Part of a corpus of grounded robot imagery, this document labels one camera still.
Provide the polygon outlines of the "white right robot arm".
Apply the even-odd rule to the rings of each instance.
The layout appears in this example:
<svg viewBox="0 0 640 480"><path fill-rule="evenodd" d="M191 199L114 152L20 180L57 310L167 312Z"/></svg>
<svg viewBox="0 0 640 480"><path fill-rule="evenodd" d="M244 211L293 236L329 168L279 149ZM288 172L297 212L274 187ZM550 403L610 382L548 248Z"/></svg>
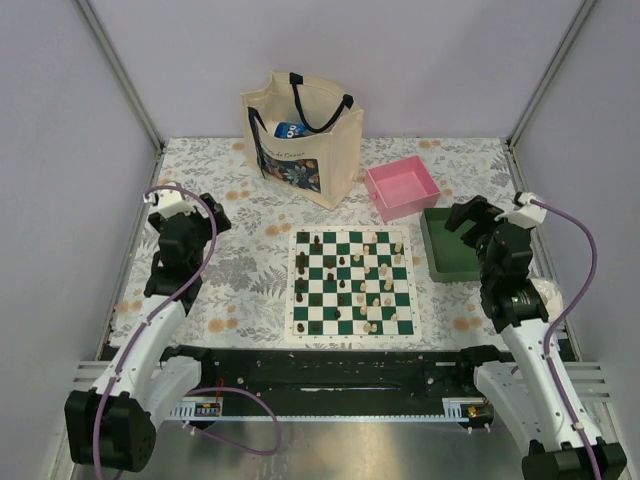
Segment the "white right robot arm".
<svg viewBox="0 0 640 480"><path fill-rule="evenodd" d="M479 265L481 306L515 364L493 346L461 350L455 383L464 394L481 394L493 406L523 455L526 479L618 479L627 457L604 439L580 400L562 362L543 282L532 277L531 234L550 206L519 192L505 212L482 197L451 207L445 227L457 231Z"/></svg>

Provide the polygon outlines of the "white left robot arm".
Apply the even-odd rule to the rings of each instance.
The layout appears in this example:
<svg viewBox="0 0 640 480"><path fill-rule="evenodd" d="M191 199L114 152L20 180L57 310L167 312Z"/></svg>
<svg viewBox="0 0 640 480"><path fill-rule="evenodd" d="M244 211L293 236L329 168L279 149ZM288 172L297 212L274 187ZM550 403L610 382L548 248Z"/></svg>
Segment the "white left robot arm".
<svg viewBox="0 0 640 480"><path fill-rule="evenodd" d="M202 355L168 348L200 293L217 237L231 222L210 194L177 184L153 187L144 200L155 209L148 222L159 238L138 321L92 386L72 391L64 406L72 461L97 471L141 471L182 397L189 390L205 395L217 382Z"/></svg>

